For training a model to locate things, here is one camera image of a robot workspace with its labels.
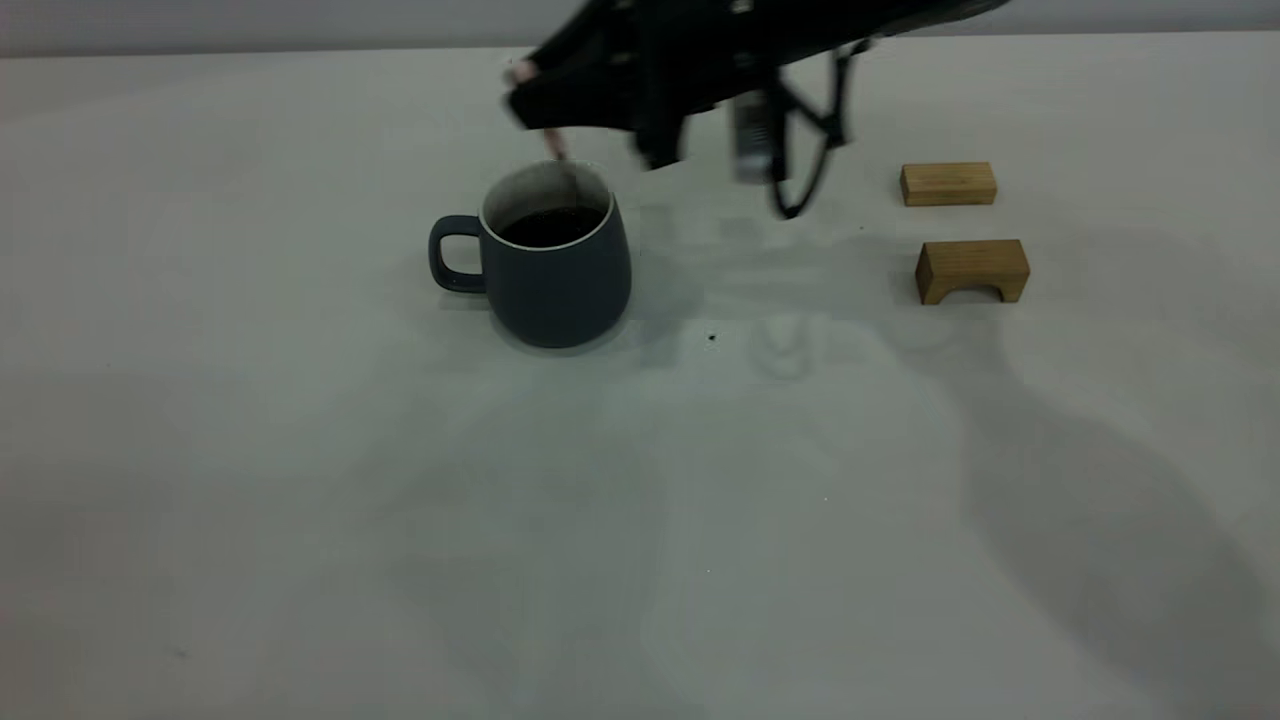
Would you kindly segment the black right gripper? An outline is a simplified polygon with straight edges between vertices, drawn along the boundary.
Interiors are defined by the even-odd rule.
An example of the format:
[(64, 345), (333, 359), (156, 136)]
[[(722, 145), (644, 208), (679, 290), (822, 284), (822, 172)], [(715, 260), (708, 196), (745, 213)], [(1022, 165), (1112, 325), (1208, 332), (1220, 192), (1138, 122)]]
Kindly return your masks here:
[[(740, 94), (765, 97), (765, 137), (785, 158), (800, 113), (829, 145), (846, 141), (851, 65), (847, 1), (586, 1), (507, 72), (506, 105), (526, 129), (632, 132), (652, 169), (681, 160), (687, 117)], [(783, 83), (783, 67), (835, 56), (831, 108), (817, 111)]]

